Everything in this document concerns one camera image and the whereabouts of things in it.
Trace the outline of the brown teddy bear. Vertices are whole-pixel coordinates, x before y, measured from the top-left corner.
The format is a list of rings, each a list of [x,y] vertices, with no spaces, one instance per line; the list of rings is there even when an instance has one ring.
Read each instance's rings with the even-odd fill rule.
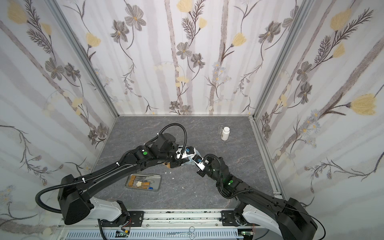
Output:
[[[170,165],[170,163],[163,163],[163,165],[164,165],[165,167],[167,167],[168,169],[170,169],[170,168],[171,168],[171,165]]]

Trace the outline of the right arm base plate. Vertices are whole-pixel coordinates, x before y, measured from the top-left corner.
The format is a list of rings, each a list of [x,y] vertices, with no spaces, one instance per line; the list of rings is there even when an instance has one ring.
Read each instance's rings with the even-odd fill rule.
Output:
[[[223,210],[221,211],[220,221],[224,227],[243,227],[252,226],[242,214],[234,210]]]

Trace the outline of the light blue fleece hoodie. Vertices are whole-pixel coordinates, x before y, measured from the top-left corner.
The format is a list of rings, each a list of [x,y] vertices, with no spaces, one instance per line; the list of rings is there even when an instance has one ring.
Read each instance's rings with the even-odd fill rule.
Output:
[[[196,156],[196,154],[183,154],[182,160],[181,160],[182,166],[183,165],[195,165],[196,164],[194,161],[195,156]]]

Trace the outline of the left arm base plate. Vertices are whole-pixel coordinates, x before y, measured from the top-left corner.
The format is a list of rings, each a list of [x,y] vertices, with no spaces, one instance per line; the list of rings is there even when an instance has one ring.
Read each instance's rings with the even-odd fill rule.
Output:
[[[112,222],[101,220],[101,224],[102,227],[141,227],[144,220],[144,213],[144,211],[128,211],[122,213]]]

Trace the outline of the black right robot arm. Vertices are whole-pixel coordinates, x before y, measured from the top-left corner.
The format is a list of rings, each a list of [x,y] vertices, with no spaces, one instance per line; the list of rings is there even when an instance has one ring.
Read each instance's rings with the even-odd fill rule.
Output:
[[[222,211],[224,226],[258,225],[284,240],[312,240],[318,229],[317,221],[297,200],[279,199],[252,188],[229,172],[222,158],[213,154],[193,157],[198,174],[216,181],[216,188],[226,199],[238,199],[232,211]]]

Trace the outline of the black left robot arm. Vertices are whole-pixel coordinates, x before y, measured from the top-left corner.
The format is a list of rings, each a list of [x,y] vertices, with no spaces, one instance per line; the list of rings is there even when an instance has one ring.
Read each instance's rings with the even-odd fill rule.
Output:
[[[125,152],[117,162],[77,178],[68,175],[61,184],[39,191],[35,201],[42,209],[61,214],[66,225],[78,223],[97,210],[94,196],[117,181],[164,163],[181,166],[187,139],[183,125],[169,124],[144,145]],[[59,209],[46,205],[41,199],[54,190],[59,190]]]

